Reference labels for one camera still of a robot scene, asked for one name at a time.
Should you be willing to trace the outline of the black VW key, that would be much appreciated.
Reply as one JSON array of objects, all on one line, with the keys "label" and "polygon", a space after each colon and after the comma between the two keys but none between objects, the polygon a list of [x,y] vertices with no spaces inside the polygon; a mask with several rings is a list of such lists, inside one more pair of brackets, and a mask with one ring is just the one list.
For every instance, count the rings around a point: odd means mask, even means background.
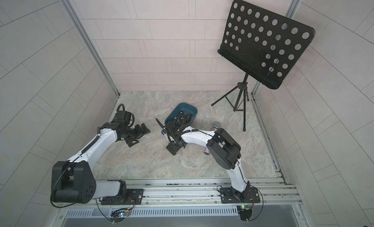
[{"label": "black VW key", "polygon": [[177,118],[184,118],[184,112],[183,112],[183,111],[180,111],[180,112],[177,114]]}]

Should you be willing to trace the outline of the teal plastic storage box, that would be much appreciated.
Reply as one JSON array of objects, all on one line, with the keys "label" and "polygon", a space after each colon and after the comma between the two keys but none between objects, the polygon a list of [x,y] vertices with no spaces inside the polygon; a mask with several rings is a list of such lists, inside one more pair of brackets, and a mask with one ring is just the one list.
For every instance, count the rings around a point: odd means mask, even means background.
[{"label": "teal plastic storage box", "polygon": [[178,125],[186,124],[190,126],[195,120],[198,110],[195,106],[188,103],[179,103],[165,120],[165,124],[176,122]]}]

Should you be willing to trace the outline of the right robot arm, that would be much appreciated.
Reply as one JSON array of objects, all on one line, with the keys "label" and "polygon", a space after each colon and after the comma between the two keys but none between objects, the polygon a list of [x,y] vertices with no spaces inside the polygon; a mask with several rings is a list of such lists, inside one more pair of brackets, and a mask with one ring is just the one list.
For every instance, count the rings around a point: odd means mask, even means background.
[{"label": "right robot arm", "polygon": [[228,171],[231,180],[231,189],[221,191],[224,197],[232,198],[237,203],[260,202],[257,188],[251,186],[244,175],[241,146],[223,128],[205,131],[188,125],[178,126],[172,122],[163,125],[158,119],[156,121],[169,140],[166,149],[172,155],[176,155],[187,144],[208,148],[217,164]]}]

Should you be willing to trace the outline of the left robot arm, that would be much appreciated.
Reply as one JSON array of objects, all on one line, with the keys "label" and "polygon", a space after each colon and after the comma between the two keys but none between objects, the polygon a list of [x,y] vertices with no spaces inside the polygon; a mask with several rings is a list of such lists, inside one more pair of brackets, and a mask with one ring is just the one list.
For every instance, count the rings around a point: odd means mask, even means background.
[{"label": "left robot arm", "polygon": [[120,104],[111,122],[97,128],[95,137],[66,161],[52,168],[50,202],[56,207],[86,204],[97,199],[102,205],[139,205],[143,189],[127,189],[124,180],[96,180],[92,168],[103,153],[115,142],[125,141],[129,147],[150,130],[145,124],[135,124],[135,117]]}]

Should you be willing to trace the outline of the left circuit board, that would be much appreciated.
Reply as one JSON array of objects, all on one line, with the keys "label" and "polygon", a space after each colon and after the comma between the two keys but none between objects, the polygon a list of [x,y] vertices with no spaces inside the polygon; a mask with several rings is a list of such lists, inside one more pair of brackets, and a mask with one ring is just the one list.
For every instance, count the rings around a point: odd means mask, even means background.
[{"label": "left circuit board", "polygon": [[110,220],[114,223],[122,222],[131,213],[131,208],[120,208],[111,213]]}]

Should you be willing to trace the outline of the circuit board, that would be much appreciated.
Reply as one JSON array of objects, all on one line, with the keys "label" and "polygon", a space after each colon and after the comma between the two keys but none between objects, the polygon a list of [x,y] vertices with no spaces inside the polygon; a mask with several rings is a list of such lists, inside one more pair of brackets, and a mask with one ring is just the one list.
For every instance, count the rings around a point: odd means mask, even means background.
[{"label": "circuit board", "polygon": [[122,222],[131,213],[131,208],[120,208],[111,213],[110,220],[114,223]]},{"label": "circuit board", "polygon": [[237,206],[238,215],[241,221],[249,222],[251,220],[253,209],[251,205]]}]

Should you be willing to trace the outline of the right circuit board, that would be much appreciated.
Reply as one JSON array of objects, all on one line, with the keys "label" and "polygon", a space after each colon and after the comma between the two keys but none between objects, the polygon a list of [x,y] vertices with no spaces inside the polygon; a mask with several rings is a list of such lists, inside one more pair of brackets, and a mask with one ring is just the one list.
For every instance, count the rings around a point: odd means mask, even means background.
[{"label": "right circuit board", "polygon": [[238,215],[241,221],[249,222],[251,220],[253,209],[251,205],[237,206]]}]

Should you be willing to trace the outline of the black perforated music stand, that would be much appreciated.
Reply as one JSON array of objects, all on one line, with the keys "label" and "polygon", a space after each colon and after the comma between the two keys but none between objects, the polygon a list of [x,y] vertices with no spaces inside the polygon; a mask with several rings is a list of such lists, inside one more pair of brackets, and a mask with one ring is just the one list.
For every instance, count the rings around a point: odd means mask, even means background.
[{"label": "black perforated music stand", "polygon": [[315,36],[315,29],[243,0],[234,0],[218,54],[245,73],[233,111],[246,112],[248,78],[278,89]]}]

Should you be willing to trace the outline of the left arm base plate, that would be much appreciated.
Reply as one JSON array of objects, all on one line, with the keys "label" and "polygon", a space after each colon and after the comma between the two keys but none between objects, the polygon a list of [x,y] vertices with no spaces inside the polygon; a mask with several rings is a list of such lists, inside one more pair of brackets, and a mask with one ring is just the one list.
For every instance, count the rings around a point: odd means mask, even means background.
[{"label": "left arm base plate", "polygon": [[140,205],[143,199],[144,189],[129,189],[124,193],[120,191],[116,196],[103,197],[99,201],[102,205]]}]

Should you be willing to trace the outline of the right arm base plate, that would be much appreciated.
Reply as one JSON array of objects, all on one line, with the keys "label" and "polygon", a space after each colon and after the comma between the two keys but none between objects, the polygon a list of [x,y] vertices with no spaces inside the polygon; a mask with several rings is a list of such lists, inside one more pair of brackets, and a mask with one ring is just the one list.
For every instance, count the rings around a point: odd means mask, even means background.
[{"label": "right arm base plate", "polygon": [[251,186],[246,187],[243,192],[239,192],[232,187],[220,187],[218,192],[223,204],[256,204],[261,202],[258,189]]}]

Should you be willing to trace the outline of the aluminium rail frame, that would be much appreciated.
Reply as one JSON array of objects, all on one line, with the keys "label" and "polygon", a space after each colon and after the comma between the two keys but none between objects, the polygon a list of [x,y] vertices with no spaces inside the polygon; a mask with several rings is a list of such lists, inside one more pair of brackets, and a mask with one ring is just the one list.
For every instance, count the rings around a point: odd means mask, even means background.
[{"label": "aluminium rail frame", "polygon": [[291,222],[298,227],[308,227],[303,212],[303,203],[294,185],[285,183],[278,174],[276,178],[249,178],[249,200],[239,202],[234,198],[228,178],[199,179],[131,179],[126,182],[127,197],[120,204],[101,204],[99,199],[86,204],[61,207],[49,222],[50,227],[61,227],[68,218],[104,218],[107,222],[119,221],[111,213],[121,208],[132,211],[122,218],[135,217],[187,217],[187,216],[237,216],[242,209],[253,207],[252,219],[285,219],[279,211],[271,211],[266,217],[267,207],[291,211]]}]

